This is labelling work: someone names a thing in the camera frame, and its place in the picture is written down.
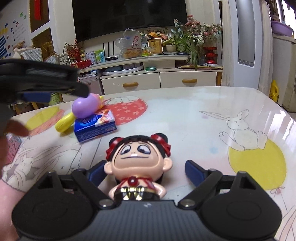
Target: human hand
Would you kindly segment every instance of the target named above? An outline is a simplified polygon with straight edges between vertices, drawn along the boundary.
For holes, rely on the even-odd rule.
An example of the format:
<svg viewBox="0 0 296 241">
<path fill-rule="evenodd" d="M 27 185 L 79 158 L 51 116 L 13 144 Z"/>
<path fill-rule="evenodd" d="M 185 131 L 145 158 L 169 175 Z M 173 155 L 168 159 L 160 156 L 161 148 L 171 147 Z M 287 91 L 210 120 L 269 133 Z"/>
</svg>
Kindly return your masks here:
<svg viewBox="0 0 296 241">
<path fill-rule="evenodd" d="M 10 120 L 4 131 L 5 133 L 12 133 L 17 136 L 26 137 L 29 135 L 29 130 L 18 121 Z M 2 177 L 2 168 L 5 165 L 7 158 L 8 141 L 6 136 L 0 137 L 0 178 Z"/>
</svg>

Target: figurine arm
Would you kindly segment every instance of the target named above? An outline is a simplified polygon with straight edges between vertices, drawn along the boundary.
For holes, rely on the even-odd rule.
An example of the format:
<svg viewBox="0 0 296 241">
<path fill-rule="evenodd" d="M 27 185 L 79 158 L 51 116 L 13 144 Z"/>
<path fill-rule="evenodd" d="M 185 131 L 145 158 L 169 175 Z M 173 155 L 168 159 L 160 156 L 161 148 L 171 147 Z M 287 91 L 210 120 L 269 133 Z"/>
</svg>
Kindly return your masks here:
<svg viewBox="0 0 296 241">
<path fill-rule="evenodd" d="M 153 185 L 155 186 L 159 197 L 163 198 L 167 193 L 166 189 L 158 183 L 153 183 Z"/>
<path fill-rule="evenodd" d="M 115 193 L 117 187 L 118 187 L 118 185 L 116 185 L 115 187 L 113 187 L 113 188 L 110 190 L 110 192 L 109 192 L 109 197 L 110 197 L 112 200 L 114 200 L 114 193 Z"/>
</svg>

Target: tv stand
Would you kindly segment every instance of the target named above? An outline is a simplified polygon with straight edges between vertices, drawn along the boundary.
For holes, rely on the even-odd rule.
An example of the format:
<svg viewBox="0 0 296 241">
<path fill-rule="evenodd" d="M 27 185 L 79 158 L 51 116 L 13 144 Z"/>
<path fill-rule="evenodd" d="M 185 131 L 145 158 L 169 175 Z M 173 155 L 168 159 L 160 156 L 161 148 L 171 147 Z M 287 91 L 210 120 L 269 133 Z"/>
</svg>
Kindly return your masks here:
<svg viewBox="0 0 296 241">
<path fill-rule="evenodd" d="M 91 92 L 97 94 L 114 94 L 171 87 L 216 86 L 221 84 L 222 69 L 198 69 L 197 71 L 194 71 L 194 69 L 180 69 L 176 68 L 176 61 L 178 60 L 188 60 L 188 55 L 153 55 L 125 60 L 111 60 L 81 69 L 79 74 L 124 64 L 143 64 L 144 70 L 134 73 L 107 76 L 98 74 L 97 77 L 93 76 L 93 81 L 87 84 L 90 86 Z M 145 71 L 146 67 L 156 67 L 157 70 L 147 72 Z"/>
</svg>

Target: red bead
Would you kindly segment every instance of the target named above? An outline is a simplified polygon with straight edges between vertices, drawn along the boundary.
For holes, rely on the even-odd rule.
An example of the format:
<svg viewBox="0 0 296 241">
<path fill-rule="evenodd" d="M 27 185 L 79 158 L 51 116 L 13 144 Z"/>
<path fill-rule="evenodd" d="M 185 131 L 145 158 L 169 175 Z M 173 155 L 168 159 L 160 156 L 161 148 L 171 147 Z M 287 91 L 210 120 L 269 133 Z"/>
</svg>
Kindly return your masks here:
<svg viewBox="0 0 296 241">
<path fill-rule="evenodd" d="M 139 186 L 138 178 L 136 178 L 136 177 L 129 177 L 128 178 L 128 185 L 130 187 L 137 187 L 137 186 Z"/>
</svg>

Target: black tv screen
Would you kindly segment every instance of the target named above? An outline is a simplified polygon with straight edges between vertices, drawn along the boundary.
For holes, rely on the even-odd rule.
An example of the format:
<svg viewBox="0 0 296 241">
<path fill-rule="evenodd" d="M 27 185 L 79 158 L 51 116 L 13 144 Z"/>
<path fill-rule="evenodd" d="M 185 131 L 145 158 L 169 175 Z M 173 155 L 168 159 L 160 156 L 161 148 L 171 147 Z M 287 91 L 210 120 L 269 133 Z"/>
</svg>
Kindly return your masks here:
<svg viewBox="0 0 296 241">
<path fill-rule="evenodd" d="M 185 0 L 72 0 L 77 41 L 127 28 L 173 26 L 187 22 Z"/>
</svg>

